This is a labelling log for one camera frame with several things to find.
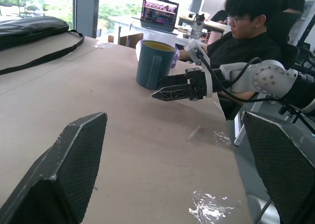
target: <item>white robotic arm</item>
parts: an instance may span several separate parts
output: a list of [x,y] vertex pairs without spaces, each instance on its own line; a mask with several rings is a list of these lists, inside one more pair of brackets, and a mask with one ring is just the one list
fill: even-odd
[[196,40],[192,40],[185,50],[196,64],[201,63],[201,69],[190,68],[185,74],[165,77],[157,84],[162,89],[152,97],[165,101],[198,100],[222,90],[229,94],[260,92],[272,94],[299,108],[302,113],[315,116],[315,80],[312,76],[294,69],[285,70],[274,60],[258,64],[225,64],[219,69],[211,69],[210,59]]

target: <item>black bag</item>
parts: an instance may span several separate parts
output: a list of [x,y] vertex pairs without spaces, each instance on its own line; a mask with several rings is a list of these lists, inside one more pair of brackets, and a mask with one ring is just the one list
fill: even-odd
[[31,17],[0,22],[0,51],[66,32],[76,33],[82,39],[71,47],[50,53],[35,59],[30,63],[0,70],[0,75],[23,70],[61,58],[76,50],[84,42],[83,34],[78,33],[76,30],[69,31],[69,25],[65,21],[51,16]]

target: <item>laptop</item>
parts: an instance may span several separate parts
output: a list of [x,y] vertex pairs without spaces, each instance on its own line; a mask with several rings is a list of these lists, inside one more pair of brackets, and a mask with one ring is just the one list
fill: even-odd
[[168,0],[143,0],[141,26],[173,34],[178,6],[178,3]]

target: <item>table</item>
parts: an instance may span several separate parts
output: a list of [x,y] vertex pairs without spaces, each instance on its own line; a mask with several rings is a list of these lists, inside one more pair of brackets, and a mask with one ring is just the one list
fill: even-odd
[[[183,23],[189,24],[192,26],[193,24],[193,18],[190,18],[188,16],[180,16],[178,25],[182,26]],[[205,26],[204,29],[207,29],[209,32],[210,31],[217,31],[220,33],[223,33],[225,31],[226,25],[220,24],[218,22],[214,21],[205,21]]]
[[[25,54],[67,47],[73,44],[67,36],[56,42],[58,37],[50,37],[49,49],[24,46]],[[14,49],[6,51],[1,64]],[[190,66],[178,62],[171,74]],[[226,223],[251,224],[217,95],[198,102],[159,101],[135,82],[136,69],[134,49],[86,38],[61,59],[1,75],[0,205],[68,123],[106,111],[98,190],[84,224],[195,224],[189,213],[195,190],[240,200]]]
[[[115,17],[110,17],[112,21],[115,22],[115,27],[114,27],[114,44],[120,44],[120,33],[122,28],[128,28],[130,30],[134,31],[139,31],[144,34],[143,38],[146,38],[146,34],[149,33],[158,33],[158,34],[166,34],[169,36],[173,36],[172,34],[164,33],[164,32],[159,32],[155,30],[150,30],[148,28],[144,28],[141,26],[140,20],[131,18],[130,16],[115,16]],[[179,32],[177,30],[173,31],[174,33],[178,34],[176,36],[176,43],[182,46],[186,46],[189,42],[188,38],[183,37],[183,33]],[[199,41],[201,45],[207,46],[208,44],[205,42]]]

